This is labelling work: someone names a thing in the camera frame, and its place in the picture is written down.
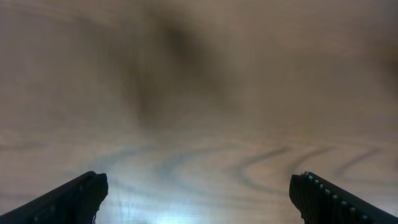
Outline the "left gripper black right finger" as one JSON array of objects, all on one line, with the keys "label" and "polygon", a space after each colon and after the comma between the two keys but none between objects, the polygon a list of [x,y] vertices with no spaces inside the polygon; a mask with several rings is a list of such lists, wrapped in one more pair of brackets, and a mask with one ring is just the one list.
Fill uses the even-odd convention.
[{"label": "left gripper black right finger", "polygon": [[291,176],[289,197],[305,224],[397,224],[397,217],[312,172]]}]

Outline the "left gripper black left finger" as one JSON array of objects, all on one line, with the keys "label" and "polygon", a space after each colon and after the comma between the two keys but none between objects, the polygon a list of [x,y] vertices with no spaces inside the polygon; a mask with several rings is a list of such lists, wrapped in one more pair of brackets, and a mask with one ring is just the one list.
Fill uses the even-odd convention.
[{"label": "left gripper black left finger", "polygon": [[94,224],[107,194],[107,175],[89,171],[1,215],[1,224]]}]

